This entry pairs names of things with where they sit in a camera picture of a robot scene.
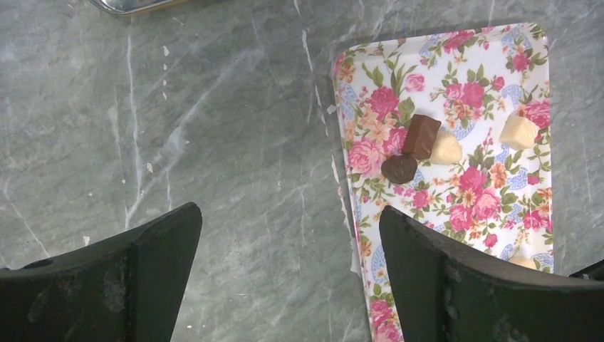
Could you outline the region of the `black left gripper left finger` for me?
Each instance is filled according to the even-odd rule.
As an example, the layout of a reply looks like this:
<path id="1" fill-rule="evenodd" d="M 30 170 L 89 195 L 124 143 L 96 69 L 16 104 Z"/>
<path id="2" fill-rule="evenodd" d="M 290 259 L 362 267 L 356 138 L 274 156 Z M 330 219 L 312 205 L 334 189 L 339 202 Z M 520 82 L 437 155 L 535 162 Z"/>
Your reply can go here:
<path id="1" fill-rule="evenodd" d="M 86 247 L 1 270 L 3 341 L 169 341 L 202 231 L 186 203 Z"/>

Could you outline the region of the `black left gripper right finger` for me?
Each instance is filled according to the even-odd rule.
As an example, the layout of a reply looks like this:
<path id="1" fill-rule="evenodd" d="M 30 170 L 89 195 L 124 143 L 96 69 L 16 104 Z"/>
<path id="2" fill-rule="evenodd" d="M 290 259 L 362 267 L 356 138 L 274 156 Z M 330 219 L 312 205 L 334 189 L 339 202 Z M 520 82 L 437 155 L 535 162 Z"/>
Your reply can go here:
<path id="1" fill-rule="evenodd" d="M 386 207 L 380 238 L 406 341 L 601 341 L 603 263 L 570 276 L 490 256 Z"/>

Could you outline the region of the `floral rectangular tray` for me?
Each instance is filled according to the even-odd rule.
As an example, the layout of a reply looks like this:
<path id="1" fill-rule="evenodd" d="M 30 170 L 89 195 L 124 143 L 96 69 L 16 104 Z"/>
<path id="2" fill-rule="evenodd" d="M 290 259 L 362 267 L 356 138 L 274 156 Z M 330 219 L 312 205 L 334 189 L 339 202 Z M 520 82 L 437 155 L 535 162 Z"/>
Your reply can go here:
<path id="1" fill-rule="evenodd" d="M 553 271 L 548 57 L 535 23 L 364 43 L 338 57 L 333 87 L 374 341 L 403 339 L 379 233 L 388 205 L 494 257 Z M 400 154 L 415 114 L 439 120 L 463 157 L 422 160 L 396 185 L 381 164 Z M 532 148 L 499 141 L 510 115 L 539 127 Z"/>

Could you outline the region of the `silver tin lid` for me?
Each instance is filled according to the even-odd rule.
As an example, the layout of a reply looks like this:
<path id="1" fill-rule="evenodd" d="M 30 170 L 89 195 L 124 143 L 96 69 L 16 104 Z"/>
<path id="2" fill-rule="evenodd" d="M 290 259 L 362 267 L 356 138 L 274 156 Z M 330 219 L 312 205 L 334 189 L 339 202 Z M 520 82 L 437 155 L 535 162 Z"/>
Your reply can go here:
<path id="1" fill-rule="evenodd" d="M 89 2 L 106 13 L 128 16 L 163 9 L 187 0 L 89 0 Z"/>

